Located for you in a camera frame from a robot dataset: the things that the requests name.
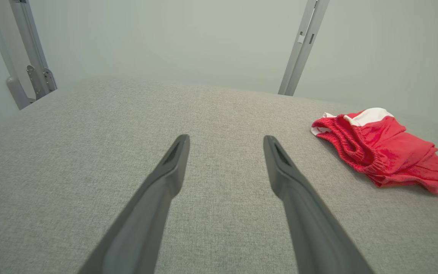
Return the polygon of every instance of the textured fabric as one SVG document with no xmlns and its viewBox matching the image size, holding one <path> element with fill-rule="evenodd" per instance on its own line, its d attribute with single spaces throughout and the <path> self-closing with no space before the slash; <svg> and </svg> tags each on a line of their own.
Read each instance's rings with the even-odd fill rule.
<svg viewBox="0 0 438 274">
<path fill-rule="evenodd" d="M 174 139 L 190 135 L 156 273 L 297 273 L 263 155 L 274 135 L 377 274 L 438 273 L 438 196 L 378 189 L 311 135 L 348 105 L 199 85 L 94 78 L 0 126 L 0 273 L 75 273 Z M 397 120 L 438 147 L 438 125 Z"/>
<path fill-rule="evenodd" d="M 420 184 L 438 194 L 438 149 L 406 132 L 385 109 L 324 114 L 311 132 L 331 142 L 344 162 L 377 187 Z"/>
</svg>

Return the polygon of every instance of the metal post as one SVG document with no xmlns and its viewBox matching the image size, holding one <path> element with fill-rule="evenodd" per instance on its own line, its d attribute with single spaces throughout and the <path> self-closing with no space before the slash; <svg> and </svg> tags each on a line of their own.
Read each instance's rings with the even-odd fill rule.
<svg viewBox="0 0 438 274">
<path fill-rule="evenodd" d="M 28 0 L 9 1 L 28 59 L 30 59 L 30 65 L 34 69 L 31 74 L 33 88 L 35 88 L 35 93 L 40 93 L 40 97 L 43 97 L 54 91 L 56 84 L 52 72 L 48 69 L 45 54 L 43 54 L 30 3 Z"/>
<path fill-rule="evenodd" d="M 6 43 L 2 37 L 0 31 L 0 52 L 5 62 L 6 68 L 8 69 L 9 77 L 6 80 L 6 85 L 13 96 L 14 102 L 16 102 L 16 106 L 21 110 L 27 107 L 30 104 L 28 97 L 26 97 L 26 93 L 19 82 L 16 70 L 14 69 L 13 62 L 11 61 L 10 54 L 8 49 L 6 48 Z"/>
<path fill-rule="evenodd" d="M 278 94 L 294 95 L 329 1 L 330 0 L 307 1 Z"/>
</svg>

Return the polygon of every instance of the gray fabric surface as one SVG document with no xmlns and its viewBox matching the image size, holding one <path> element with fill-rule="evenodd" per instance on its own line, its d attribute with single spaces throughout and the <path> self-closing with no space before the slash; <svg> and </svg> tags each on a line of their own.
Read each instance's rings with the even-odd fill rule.
<svg viewBox="0 0 438 274">
<path fill-rule="evenodd" d="M 438 196 L 377 189 L 311 135 L 348 105 L 95 78 L 0 126 L 0 273 L 73 273 L 174 139 L 191 138 L 156 273 L 296 273 L 262 140 L 274 135 L 378 274 L 438 273 Z M 438 125 L 397 116 L 438 146 Z"/>
</svg>

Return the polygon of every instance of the clothing item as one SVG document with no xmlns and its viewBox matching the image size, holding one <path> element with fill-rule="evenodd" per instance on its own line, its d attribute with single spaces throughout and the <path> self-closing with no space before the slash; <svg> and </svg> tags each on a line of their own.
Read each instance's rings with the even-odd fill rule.
<svg viewBox="0 0 438 274">
<path fill-rule="evenodd" d="M 331 142 L 342 160 L 378 187 L 421 184 L 438 194 L 438 149 L 405 131 L 382 108 L 333 116 L 324 113 L 311 132 Z"/>
</svg>

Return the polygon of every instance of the metal bracket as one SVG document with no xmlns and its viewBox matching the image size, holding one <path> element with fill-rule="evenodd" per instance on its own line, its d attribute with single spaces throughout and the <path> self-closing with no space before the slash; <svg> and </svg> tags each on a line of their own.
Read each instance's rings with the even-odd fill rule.
<svg viewBox="0 0 438 274">
<path fill-rule="evenodd" d="M 38 78 L 37 71 L 32 66 L 27 66 L 26 72 L 30 77 L 30 81 L 32 82 L 33 89 L 35 90 L 36 99 L 38 100 L 42 98 L 45 95 L 45 93 L 43 91 L 43 85 L 40 82 L 40 79 Z"/>
<path fill-rule="evenodd" d="M 54 75 L 52 71 L 48 68 L 43 69 L 43 76 L 45 76 L 45 81 L 47 81 L 48 90 L 50 92 L 57 89 L 57 84 L 55 83 Z"/>
<path fill-rule="evenodd" d="M 30 105 L 31 101 L 26 97 L 26 93 L 17 77 L 9 76 L 6 80 L 6 85 L 19 109 L 24 109 Z"/>
</svg>

